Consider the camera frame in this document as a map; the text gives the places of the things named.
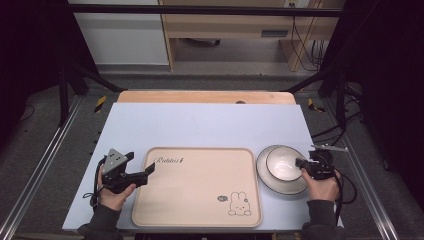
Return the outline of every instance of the black pole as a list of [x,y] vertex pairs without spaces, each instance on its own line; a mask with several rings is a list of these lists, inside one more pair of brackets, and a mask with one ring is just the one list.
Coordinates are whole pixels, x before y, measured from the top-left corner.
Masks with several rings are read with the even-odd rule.
[[197,14],[297,17],[341,17],[363,14],[359,11],[344,11],[340,9],[232,6],[44,4],[43,7],[61,8],[72,11],[74,13]]

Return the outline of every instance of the floor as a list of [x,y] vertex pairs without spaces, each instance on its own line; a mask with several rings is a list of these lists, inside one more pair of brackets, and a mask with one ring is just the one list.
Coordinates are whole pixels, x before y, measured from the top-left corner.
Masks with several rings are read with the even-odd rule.
[[[134,72],[102,72],[104,78],[118,86],[130,89],[204,89],[204,90],[261,90],[279,91],[297,84],[314,74],[314,66],[305,57],[302,62],[306,69],[291,72],[282,49],[276,40],[222,39],[219,46],[180,41],[177,62],[173,71],[147,70],[143,75]],[[66,137],[59,142],[48,171],[35,186],[37,191],[20,196],[52,138],[56,137],[59,121],[57,88],[36,93],[28,99],[28,109],[15,129],[10,144],[1,152],[0,177],[4,186],[0,189],[0,212],[2,222],[22,197],[30,199],[22,207],[23,215],[15,222],[16,239],[80,239],[79,236],[61,230],[67,209],[75,196],[84,169],[90,160],[96,141],[101,134],[111,104],[117,94],[111,93],[97,83],[88,80],[90,92],[84,97],[74,97],[70,91],[70,102],[79,104],[77,115],[69,126]],[[335,125],[334,99],[320,99],[316,90],[319,82],[295,94],[301,105],[311,134],[321,132]],[[360,86],[352,86],[360,91]],[[99,96],[107,101],[99,113],[93,113]],[[310,108],[313,100],[316,109]],[[347,99],[347,116],[360,109],[354,99]],[[315,139],[317,143],[334,140],[334,134]],[[335,154],[338,166],[351,177],[359,189],[357,200],[342,210],[342,219],[349,230],[349,239],[424,239],[422,211],[404,186],[402,179],[383,167],[380,154],[372,137],[361,122],[353,118],[338,146],[349,146],[353,154]],[[355,162],[363,169],[367,182],[362,185],[357,179]],[[352,196],[351,188],[347,196]],[[384,236],[381,227],[387,225],[396,229],[393,235]],[[297,239],[295,233],[280,234],[278,239]]]

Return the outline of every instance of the wooden tray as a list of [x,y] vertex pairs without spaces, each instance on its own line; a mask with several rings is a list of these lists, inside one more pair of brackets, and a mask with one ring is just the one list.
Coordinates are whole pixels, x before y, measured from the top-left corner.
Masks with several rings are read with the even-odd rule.
[[243,148],[153,148],[156,170],[139,188],[138,226],[254,227],[262,219],[256,164]]

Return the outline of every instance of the gray floor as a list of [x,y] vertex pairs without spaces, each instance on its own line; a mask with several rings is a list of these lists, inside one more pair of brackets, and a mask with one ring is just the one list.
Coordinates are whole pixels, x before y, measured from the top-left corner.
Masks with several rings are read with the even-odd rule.
[[[311,74],[313,72],[302,69],[296,73],[288,71],[277,41],[222,40],[221,45],[217,47],[194,46],[182,42],[173,72],[147,71],[145,75],[104,72],[103,76],[112,83],[130,89],[279,91],[293,86]],[[96,147],[96,140],[101,134],[110,107],[118,96],[117,93],[112,93],[91,80],[87,80],[87,83],[90,85],[90,92],[87,96],[76,97],[82,100],[80,109],[16,229],[18,234],[75,236],[73,233],[62,231],[61,226],[91,159],[90,153]],[[295,94],[311,135],[334,125],[328,111],[318,112],[308,108],[308,99],[313,99],[317,107],[326,107],[326,110],[329,110],[327,104],[333,102],[331,98],[324,101],[317,97],[316,86],[312,85]],[[94,113],[100,96],[107,96],[107,100],[102,110]],[[70,99],[75,99],[72,92]],[[15,205],[58,129],[57,87],[34,94],[27,104],[34,107],[33,114],[17,125],[10,144],[0,155],[0,178],[3,179],[3,187],[0,188],[2,222]],[[355,102],[350,102],[346,107],[349,109],[347,115],[360,110]],[[31,112],[32,108],[28,107],[23,118]],[[314,140],[334,135],[335,132]],[[360,116],[348,124],[344,141],[346,139],[352,144],[351,151],[358,156],[400,239],[424,239],[424,229],[420,227],[424,226],[422,211],[412,199],[400,176],[384,170],[383,160],[366,126],[361,123]],[[350,159],[339,153],[335,153],[335,158],[336,166],[359,187],[349,163]],[[352,195],[349,185],[345,191],[346,198],[349,198]],[[341,217],[348,229],[349,239],[382,239],[361,189],[354,203],[344,205]],[[281,234],[279,238],[296,239],[296,235]]]

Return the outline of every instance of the human hand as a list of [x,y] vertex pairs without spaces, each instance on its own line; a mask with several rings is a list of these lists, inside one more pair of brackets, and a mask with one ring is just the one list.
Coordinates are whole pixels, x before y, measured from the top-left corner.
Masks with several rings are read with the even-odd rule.
[[[100,167],[99,175],[97,176],[97,186],[102,186],[102,172],[103,166]],[[107,188],[103,188],[99,193],[99,203],[115,211],[121,211],[127,197],[136,189],[136,185],[133,183],[129,185],[123,192],[115,194]]]
[[[302,168],[302,177],[305,179],[309,188],[309,198],[311,200],[327,200],[335,202],[339,195],[339,187],[334,177],[325,180],[315,180],[309,176],[306,169]],[[340,173],[336,171],[336,175],[340,178]]]

